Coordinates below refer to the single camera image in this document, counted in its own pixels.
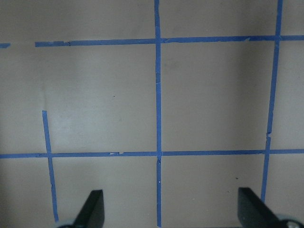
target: black plastic piece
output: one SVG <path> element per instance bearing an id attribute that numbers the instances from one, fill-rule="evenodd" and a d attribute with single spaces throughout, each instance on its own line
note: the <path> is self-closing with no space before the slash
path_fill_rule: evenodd
<path id="1" fill-rule="evenodd" d="M 291 223 L 304 228 L 298 221 L 279 220 L 250 188 L 238 189 L 237 212 L 243 228 L 288 228 Z"/>
<path id="2" fill-rule="evenodd" d="M 102 190 L 91 191 L 77 218 L 74 228 L 102 228 L 105 219 L 104 195 Z"/>

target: beige floor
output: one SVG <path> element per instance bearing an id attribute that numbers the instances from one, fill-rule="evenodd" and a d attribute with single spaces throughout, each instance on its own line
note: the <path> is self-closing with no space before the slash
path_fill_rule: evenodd
<path id="1" fill-rule="evenodd" d="M 283 0 L 281 35 L 304 35 Z M 162 38 L 273 36 L 277 0 L 160 0 Z M 42 110 L 60 220 L 104 189 L 105 228 L 157 227 L 155 44 L 35 47 L 36 41 L 155 38 L 153 0 L 0 0 L 0 227 L 54 224 Z M 275 42 L 161 44 L 162 151 L 265 149 Z M 266 203 L 304 220 L 304 40 L 281 41 Z M 124 152 L 134 152 L 126 157 Z M 135 156 L 152 152 L 154 156 Z M 238 187 L 261 194 L 264 155 L 163 156 L 164 228 L 240 226 Z"/>

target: blue painter's tape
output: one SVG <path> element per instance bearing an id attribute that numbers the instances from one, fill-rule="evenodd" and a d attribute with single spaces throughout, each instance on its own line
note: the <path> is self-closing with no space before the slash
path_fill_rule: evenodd
<path id="1" fill-rule="evenodd" d="M 157 152 L 85 152 L 85 153 L 53 153 L 53 158 L 69 157 L 143 157 L 157 156 Z"/>
<path id="2" fill-rule="evenodd" d="M 267 177 L 268 177 L 268 165 L 269 165 L 269 148 L 270 148 L 271 138 L 266 137 L 266 152 L 264 156 L 264 167 L 263 167 L 263 178 L 262 178 L 262 189 L 261 189 L 261 200 L 265 202 L 266 187 L 267 187 Z"/>
<path id="3" fill-rule="evenodd" d="M 280 41 L 275 41 L 275 51 L 274 51 L 274 61 L 272 66 L 272 77 L 271 77 L 271 88 L 270 88 L 270 100 L 269 100 L 269 110 L 268 110 L 268 122 L 267 122 L 267 134 L 272 132 L 272 122 L 275 108 L 275 96 L 276 96 L 276 77 L 279 62 L 279 49 Z"/>
<path id="4" fill-rule="evenodd" d="M 10 46 L 10 43 L 2 43 L 0 44 L 0 48 L 8 48 Z"/>
<path id="5" fill-rule="evenodd" d="M 262 189 L 261 189 L 261 200 L 263 202 L 265 202 L 266 188 L 267 188 L 268 165 L 269 165 L 269 155 L 270 155 L 270 146 L 271 146 L 270 135 L 271 135 L 271 132 L 272 132 L 273 112 L 274 112 L 275 97 L 276 97 L 276 78 L 277 78 L 277 69 L 278 69 L 278 62 L 279 62 L 282 10 L 283 10 L 283 0 L 278 0 L 277 1 L 276 26 L 275 26 L 276 39 L 275 39 L 274 60 L 273 60 L 273 65 L 272 65 L 270 100 L 269 100 L 267 134 L 266 134 L 266 146 L 265 146 L 263 179 L 262 179 Z"/>
<path id="6" fill-rule="evenodd" d="M 55 176 L 54 176 L 54 167 L 51 154 L 48 157 L 48 170 L 49 177 L 51 182 L 51 193 L 52 193 L 52 204 L 53 204 L 53 214 L 55 222 L 59 221 L 58 212 L 57 212 L 57 197 L 56 197 L 56 186 L 55 186 Z"/>
<path id="7" fill-rule="evenodd" d="M 162 163 L 157 159 L 156 163 L 156 211 L 157 211 L 157 226 L 162 227 Z"/>
<path id="8" fill-rule="evenodd" d="M 16 154 L 0 154 L 0 159 L 4 158 L 47 158 L 46 153 L 16 153 Z"/>
<path id="9" fill-rule="evenodd" d="M 243 155 L 263 154 L 265 150 L 243 150 L 243 151 L 166 151 L 163 156 L 200 156 L 200 155 Z"/>
<path id="10" fill-rule="evenodd" d="M 159 14 L 159 0 L 154 0 L 154 20 L 155 20 L 155 82 L 156 82 L 156 151 L 157 151 L 157 165 L 156 165 L 156 212 L 157 212 L 157 226 L 162 227 L 162 87 L 161 87 L 161 23 Z"/>
<path id="11" fill-rule="evenodd" d="M 46 139 L 46 149 L 47 149 L 47 159 L 48 159 L 48 171 L 49 178 L 51 182 L 51 193 L 52 193 L 52 203 L 53 203 L 53 213 L 55 222 L 59 221 L 58 212 L 57 212 L 57 197 L 56 197 L 56 186 L 55 186 L 55 176 L 54 176 L 54 168 L 53 168 L 53 160 L 52 160 L 52 150 L 51 150 L 51 142 L 49 138 L 48 131 L 48 113 L 47 111 L 42 111 L 42 120 L 43 120 L 43 128 L 44 128 L 44 137 Z"/>
<path id="12" fill-rule="evenodd" d="M 304 149 L 270 150 L 270 154 L 293 154 L 293 153 L 304 153 Z"/>
<path id="13" fill-rule="evenodd" d="M 240 41 L 274 41 L 276 36 L 232 36 L 232 37 L 179 37 L 162 38 L 161 43 L 199 43 L 199 42 L 240 42 Z"/>
<path id="14" fill-rule="evenodd" d="M 110 40 L 72 40 L 68 42 L 35 42 L 35 47 L 62 47 L 62 46 L 96 46 L 96 45 L 128 45 L 128 44 L 155 44 L 155 39 L 110 39 Z"/>
<path id="15" fill-rule="evenodd" d="M 277 14 L 276 14 L 276 25 L 275 25 L 275 35 L 281 35 L 281 26 L 282 26 L 282 12 L 283 12 L 283 0 L 277 1 Z"/>
<path id="16" fill-rule="evenodd" d="M 43 120 L 43 128 L 44 128 L 44 137 L 46 140 L 46 149 L 47 153 L 52 153 L 51 142 L 49 138 L 49 130 L 48 130 L 48 113 L 46 111 L 42 111 L 42 120 Z"/>
<path id="17" fill-rule="evenodd" d="M 297 40 L 304 40 L 304 36 L 280 36 L 282 41 L 297 41 Z"/>

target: grid line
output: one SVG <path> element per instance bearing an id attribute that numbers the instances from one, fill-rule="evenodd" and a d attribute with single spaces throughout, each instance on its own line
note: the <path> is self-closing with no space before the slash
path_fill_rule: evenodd
<path id="1" fill-rule="evenodd" d="M 278 69 L 278 62 L 279 62 L 282 10 L 283 10 L 283 0 L 278 0 L 277 1 L 277 16 L 276 16 L 276 24 L 275 24 L 276 40 L 275 40 L 274 58 L 273 58 L 272 75 L 271 75 L 271 88 L 270 88 L 270 98 L 269 98 L 266 145 L 265 145 L 264 167 L 263 167 L 262 188 L 261 188 L 261 200 L 263 202 L 265 202 L 265 197 L 266 197 L 268 166 L 269 166 L 270 146 L 271 146 L 272 122 L 273 122 L 275 98 L 276 98 L 276 77 L 277 77 L 277 69 Z"/>
<path id="2" fill-rule="evenodd" d="M 47 160 L 48 160 L 49 178 L 50 178 L 50 182 L 51 182 L 53 214 L 54 214 L 55 222 L 58 222 L 59 218 L 58 218 L 58 211 L 57 211 L 56 185 L 55 185 L 52 149 L 51 149 L 51 141 L 49 138 L 48 118 L 47 117 L 48 117 L 48 113 L 46 111 L 42 111 L 44 136 L 45 136 L 45 140 L 46 140 L 46 149 L 47 149 L 47 155 L 48 155 Z"/>
<path id="3" fill-rule="evenodd" d="M 162 227 L 162 78 L 161 78 L 161 23 L 159 0 L 154 0 L 155 20 L 155 83 L 156 83 L 156 216 L 157 226 Z"/>
<path id="4" fill-rule="evenodd" d="M 270 154 L 304 154 L 304 149 L 270 150 Z M 204 155 L 246 155 L 265 154 L 265 150 L 239 150 L 239 151 L 163 151 L 162 156 L 204 156 Z M 151 157 L 157 152 L 76 152 L 76 153 L 13 153 L 0 154 L 0 159 L 12 158 L 73 158 L 73 157 Z"/>
<path id="5" fill-rule="evenodd" d="M 209 43 L 209 42 L 246 42 L 246 41 L 299 41 L 304 40 L 304 35 L 290 36 L 219 36 L 219 37 L 173 37 L 160 38 L 161 44 L 169 43 Z M 102 45 L 134 45 L 156 44 L 155 38 L 150 39 L 101 39 L 101 40 L 71 40 L 64 41 L 37 41 L 36 48 L 45 47 L 71 47 L 71 46 L 102 46 Z"/>

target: grid square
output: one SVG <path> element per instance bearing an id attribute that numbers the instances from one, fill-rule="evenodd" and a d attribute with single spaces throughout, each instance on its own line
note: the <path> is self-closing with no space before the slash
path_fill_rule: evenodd
<path id="1" fill-rule="evenodd" d="M 54 224 L 46 158 L 0 159 L 0 227 Z"/>
<path id="2" fill-rule="evenodd" d="M 162 227 L 238 227 L 238 187 L 260 194 L 263 158 L 163 157 Z"/>
<path id="3" fill-rule="evenodd" d="M 75 218 L 103 189 L 104 227 L 156 227 L 156 158 L 54 158 L 60 220 Z"/>
<path id="4" fill-rule="evenodd" d="M 262 150 L 273 42 L 162 46 L 162 150 Z"/>
<path id="5" fill-rule="evenodd" d="M 302 0 L 284 0 L 282 15 L 282 35 L 304 34 L 304 2 Z"/>
<path id="6" fill-rule="evenodd" d="M 33 45 L 0 52 L 0 154 L 44 153 L 42 80 Z"/>
<path id="7" fill-rule="evenodd" d="M 150 0 L 1 1 L 1 41 L 154 37 Z"/>
<path id="8" fill-rule="evenodd" d="M 276 0 L 162 0 L 162 37 L 274 35 Z"/>
<path id="9" fill-rule="evenodd" d="M 269 159 L 266 204 L 275 214 L 304 222 L 304 154 L 272 154 Z"/>
<path id="10" fill-rule="evenodd" d="M 39 48 L 37 55 L 52 152 L 156 151 L 154 45 Z"/>
<path id="11" fill-rule="evenodd" d="M 280 43 L 271 149 L 304 148 L 304 42 Z"/>

